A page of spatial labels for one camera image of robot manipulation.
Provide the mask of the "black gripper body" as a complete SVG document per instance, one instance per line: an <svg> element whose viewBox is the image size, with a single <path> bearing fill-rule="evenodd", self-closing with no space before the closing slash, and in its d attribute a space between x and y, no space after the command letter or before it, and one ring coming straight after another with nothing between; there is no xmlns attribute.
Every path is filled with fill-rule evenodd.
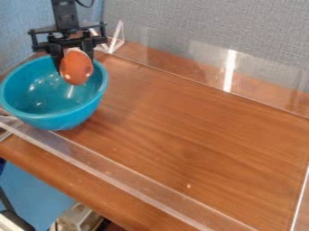
<svg viewBox="0 0 309 231"><path fill-rule="evenodd" d="M51 52L52 48L61 50L80 48L83 41L91 41L93 48L107 43L105 23L84 22L77 28L57 29L56 26L47 26L39 29L29 29L31 48L33 52Z"/></svg>

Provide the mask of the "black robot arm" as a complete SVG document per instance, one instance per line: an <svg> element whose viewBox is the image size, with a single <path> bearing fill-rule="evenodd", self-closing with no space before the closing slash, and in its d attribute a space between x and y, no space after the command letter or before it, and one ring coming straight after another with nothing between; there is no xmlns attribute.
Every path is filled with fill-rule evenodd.
<svg viewBox="0 0 309 231"><path fill-rule="evenodd" d="M33 52L51 55L56 69L64 58L64 49L80 48L92 58L93 48L107 44L105 23L79 21L77 6L91 8L93 3L84 5L80 0L51 0L55 24L39 29L29 29L31 48Z"/></svg>

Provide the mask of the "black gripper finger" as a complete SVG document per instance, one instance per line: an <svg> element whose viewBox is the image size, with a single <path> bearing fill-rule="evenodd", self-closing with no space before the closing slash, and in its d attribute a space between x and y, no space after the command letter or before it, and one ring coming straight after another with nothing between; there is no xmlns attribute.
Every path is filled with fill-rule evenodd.
<svg viewBox="0 0 309 231"><path fill-rule="evenodd" d="M59 48L52 48L51 52L49 52L49 55L51 55L55 67L56 67L56 69L59 69L60 61L61 61L61 59L64 57L63 50L59 49Z"/></svg>
<svg viewBox="0 0 309 231"><path fill-rule="evenodd" d="M87 54L87 56L89 57L89 59L92 59L92 57L93 57L92 42L91 41L83 41L80 48L81 48L83 52Z"/></svg>

